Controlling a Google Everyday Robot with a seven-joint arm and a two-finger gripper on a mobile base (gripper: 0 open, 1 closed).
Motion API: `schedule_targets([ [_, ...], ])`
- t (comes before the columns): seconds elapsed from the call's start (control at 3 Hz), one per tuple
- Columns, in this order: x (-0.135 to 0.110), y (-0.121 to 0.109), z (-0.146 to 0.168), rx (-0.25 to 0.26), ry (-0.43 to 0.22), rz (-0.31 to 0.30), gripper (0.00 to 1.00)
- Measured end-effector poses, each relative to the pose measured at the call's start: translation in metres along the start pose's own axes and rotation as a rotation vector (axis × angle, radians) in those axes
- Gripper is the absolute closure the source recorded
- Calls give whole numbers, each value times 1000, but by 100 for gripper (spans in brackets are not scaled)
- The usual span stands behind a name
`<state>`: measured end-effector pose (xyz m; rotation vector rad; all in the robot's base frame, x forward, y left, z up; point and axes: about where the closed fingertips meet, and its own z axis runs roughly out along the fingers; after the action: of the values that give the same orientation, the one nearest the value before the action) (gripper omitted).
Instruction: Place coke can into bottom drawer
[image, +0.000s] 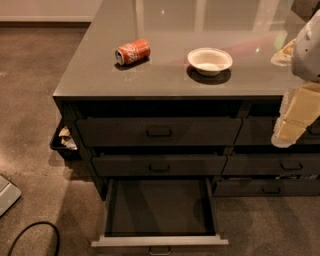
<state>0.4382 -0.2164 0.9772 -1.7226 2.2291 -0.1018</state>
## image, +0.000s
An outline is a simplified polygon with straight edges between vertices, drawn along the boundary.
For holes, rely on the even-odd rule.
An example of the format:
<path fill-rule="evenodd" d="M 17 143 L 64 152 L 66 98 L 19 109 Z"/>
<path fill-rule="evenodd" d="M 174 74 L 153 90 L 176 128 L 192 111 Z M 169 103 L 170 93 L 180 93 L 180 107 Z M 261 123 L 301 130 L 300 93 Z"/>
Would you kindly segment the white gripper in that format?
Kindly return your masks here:
<path fill-rule="evenodd" d="M 291 40 L 273 55 L 271 63 L 280 67 L 291 64 L 295 76 L 312 81 L 288 89 L 283 95 L 271 143 L 278 148 L 288 148 L 320 116 L 320 9 L 298 33 L 296 40 Z"/>

